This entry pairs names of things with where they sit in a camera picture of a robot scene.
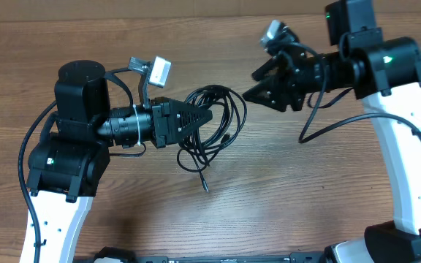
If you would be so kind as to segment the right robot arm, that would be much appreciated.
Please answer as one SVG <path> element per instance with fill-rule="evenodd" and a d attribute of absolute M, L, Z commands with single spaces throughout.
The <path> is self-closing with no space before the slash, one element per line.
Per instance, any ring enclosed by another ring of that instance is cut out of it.
<path fill-rule="evenodd" d="M 291 254 L 291 262 L 421 262 L 421 50 L 410 37 L 386 40 L 371 1 L 335 1 L 325 7 L 330 44 L 316 53 L 280 20 L 260 40 L 270 59 L 252 74 L 248 102 L 283 112 L 325 107 L 322 97 L 353 92 L 378 137 L 393 199 L 391 221 L 322 252 Z"/>

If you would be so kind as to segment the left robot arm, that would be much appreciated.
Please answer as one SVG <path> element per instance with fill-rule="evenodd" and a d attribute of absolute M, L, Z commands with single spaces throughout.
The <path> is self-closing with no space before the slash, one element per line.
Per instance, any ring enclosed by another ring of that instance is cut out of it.
<path fill-rule="evenodd" d="M 113 153 L 152 142 L 163 148 L 182 142 L 212 118 L 202 107 L 178 100 L 148 98 L 148 87 L 163 87 L 171 64 L 131 58 L 127 70 L 140 75 L 140 101 L 113 108 L 108 83 L 118 71 L 100 63 L 72 61 L 58 71 L 55 101 L 38 117 L 43 124 L 33 151 L 19 155 L 28 167 L 24 194 L 29 207 L 22 262 L 71 262 L 99 181 Z"/>

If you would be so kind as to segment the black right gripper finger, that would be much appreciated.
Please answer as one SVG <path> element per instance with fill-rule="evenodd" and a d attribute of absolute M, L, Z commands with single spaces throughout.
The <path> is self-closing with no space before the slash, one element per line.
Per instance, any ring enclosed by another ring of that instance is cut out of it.
<path fill-rule="evenodd" d="M 278 57 L 272 57 L 271 59 L 266 61 L 261 67 L 256 69 L 251 74 L 251 78 L 254 81 L 263 81 L 269 77 L 273 77 L 278 74 L 280 66 L 281 59 Z"/>
<path fill-rule="evenodd" d="M 243 94 L 247 102 L 253 102 L 269 107 L 279 112 L 285 112 L 292 106 L 293 96 L 290 92 L 293 81 L 288 77 L 270 76 L 257 82 L 257 84 Z"/>

